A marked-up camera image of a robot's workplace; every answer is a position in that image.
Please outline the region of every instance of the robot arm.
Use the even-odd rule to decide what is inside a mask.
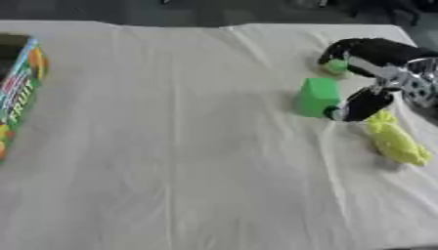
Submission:
[[[332,44],[320,57],[319,64],[333,59],[347,61],[349,71],[375,78],[375,84],[353,94],[343,106],[328,107],[326,116],[334,120],[363,121],[391,105],[392,92],[405,92],[413,82],[433,88],[419,76],[423,68],[407,68],[409,62],[425,58],[438,58],[438,53],[382,38],[345,39]]]

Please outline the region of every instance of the white cloth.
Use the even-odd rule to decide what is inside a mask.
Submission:
[[[331,42],[385,25],[156,28],[1,21],[51,69],[0,168],[8,250],[342,250],[438,244],[438,130],[394,104],[434,152],[385,169],[357,125],[293,113]],[[339,81],[347,97],[372,82]]]

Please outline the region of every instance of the green object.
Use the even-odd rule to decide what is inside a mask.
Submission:
[[[348,71],[348,63],[343,60],[333,59],[324,64],[323,69],[331,74],[340,75]]]
[[[297,97],[301,115],[324,117],[324,110],[340,103],[336,82],[330,78],[307,78]]]

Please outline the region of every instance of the cardboard box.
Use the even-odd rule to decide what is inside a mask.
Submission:
[[[32,107],[47,69],[47,58],[34,37],[0,34],[0,159]]]

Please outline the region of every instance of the white tablecloth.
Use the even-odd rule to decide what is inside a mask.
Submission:
[[[331,42],[394,26],[1,21],[51,70],[0,168],[8,250],[352,250],[438,244],[438,160],[385,169],[357,125],[293,113]],[[347,97],[370,79],[339,81]],[[438,130],[400,101],[436,152]]]

